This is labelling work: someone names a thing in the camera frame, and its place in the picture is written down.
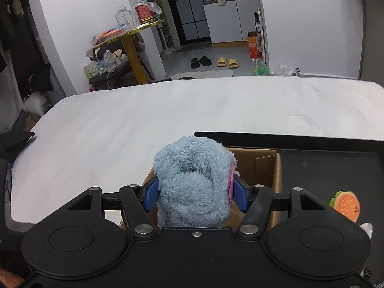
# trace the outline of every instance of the clear plastic jug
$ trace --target clear plastic jug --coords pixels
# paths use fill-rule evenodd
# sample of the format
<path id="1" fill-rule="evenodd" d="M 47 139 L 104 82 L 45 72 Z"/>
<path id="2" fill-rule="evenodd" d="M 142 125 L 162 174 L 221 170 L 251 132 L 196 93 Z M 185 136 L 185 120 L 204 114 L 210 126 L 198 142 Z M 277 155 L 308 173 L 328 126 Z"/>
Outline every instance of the clear plastic jug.
<path id="1" fill-rule="evenodd" d="M 133 23 L 131 11 L 126 9 L 125 6 L 119 6 L 118 7 L 118 13 L 116 14 L 116 20 L 118 22 L 118 26 L 120 28 L 126 27 L 129 30 L 133 30 L 135 27 L 135 24 Z"/>

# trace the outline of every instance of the light blue fuzzy slipper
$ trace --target light blue fuzzy slipper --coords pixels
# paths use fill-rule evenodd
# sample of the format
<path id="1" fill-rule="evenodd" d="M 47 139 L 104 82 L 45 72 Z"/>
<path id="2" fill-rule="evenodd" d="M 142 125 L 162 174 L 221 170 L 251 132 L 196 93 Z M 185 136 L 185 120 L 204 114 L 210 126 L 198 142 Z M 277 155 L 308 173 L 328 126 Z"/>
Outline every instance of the light blue fuzzy slipper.
<path id="1" fill-rule="evenodd" d="M 236 159 L 205 137 L 182 137 L 154 159 L 159 226 L 216 227 L 230 214 Z"/>

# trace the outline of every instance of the pair of black slippers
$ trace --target pair of black slippers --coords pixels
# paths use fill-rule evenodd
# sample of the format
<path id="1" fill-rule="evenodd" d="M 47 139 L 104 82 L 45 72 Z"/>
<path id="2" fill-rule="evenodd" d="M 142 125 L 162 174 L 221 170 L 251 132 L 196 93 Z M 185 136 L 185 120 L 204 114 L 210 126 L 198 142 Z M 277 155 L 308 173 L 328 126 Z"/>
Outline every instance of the pair of black slippers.
<path id="1" fill-rule="evenodd" d="M 196 68 L 199 68 L 200 67 L 200 64 L 202 64 L 203 66 L 207 67 L 207 66 L 211 66 L 212 65 L 212 61 L 206 57 L 206 56 L 203 56 L 202 58 L 197 59 L 197 58 L 194 58 L 191 60 L 191 68 L 192 69 L 196 69 Z"/>

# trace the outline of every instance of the white mat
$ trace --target white mat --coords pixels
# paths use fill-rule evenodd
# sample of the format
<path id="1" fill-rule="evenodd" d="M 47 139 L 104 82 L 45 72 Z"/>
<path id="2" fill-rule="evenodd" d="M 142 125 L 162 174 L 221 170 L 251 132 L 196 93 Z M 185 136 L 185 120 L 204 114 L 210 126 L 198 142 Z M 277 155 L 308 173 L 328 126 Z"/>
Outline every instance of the white mat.
<path id="1" fill-rule="evenodd" d="M 179 80 L 183 77 L 193 77 L 195 79 L 209 79 L 209 78 L 224 78 L 231 77 L 234 75 L 233 70 L 222 69 L 222 70 L 210 70 L 210 71 L 189 71 L 182 74 L 175 74 L 171 79 Z"/>
<path id="2" fill-rule="evenodd" d="M 141 184 L 158 150 L 195 131 L 384 140 L 384 89 L 297 77 L 160 82 L 68 97 L 32 131 L 13 168 L 11 212 L 37 223 L 91 186 Z"/>

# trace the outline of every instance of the black door frame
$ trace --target black door frame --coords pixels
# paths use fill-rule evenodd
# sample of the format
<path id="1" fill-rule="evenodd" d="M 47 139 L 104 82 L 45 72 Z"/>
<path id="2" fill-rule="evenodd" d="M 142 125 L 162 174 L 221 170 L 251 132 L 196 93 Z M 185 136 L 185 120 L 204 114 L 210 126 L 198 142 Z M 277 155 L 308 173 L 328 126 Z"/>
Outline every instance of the black door frame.
<path id="1" fill-rule="evenodd" d="M 177 31 L 177 34 L 179 35 L 179 40 L 180 40 L 181 45 L 211 41 L 210 37 L 187 40 L 186 35 L 184 33 L 183 24 L 181 23 L 181 19 L 180 19 L 180 15 L 179 15 L 179 10 L 177 8 L 176 0 L 168 0 L 168 2 L 169 2 L 170 10 L 172 12 L 173 20 L 175 22 L 176 31 Z M 192 6 L 191 6 L 191 11 L 192 11 L 193 20 L 195 20 L 195 16 L 193 15 Z"/>

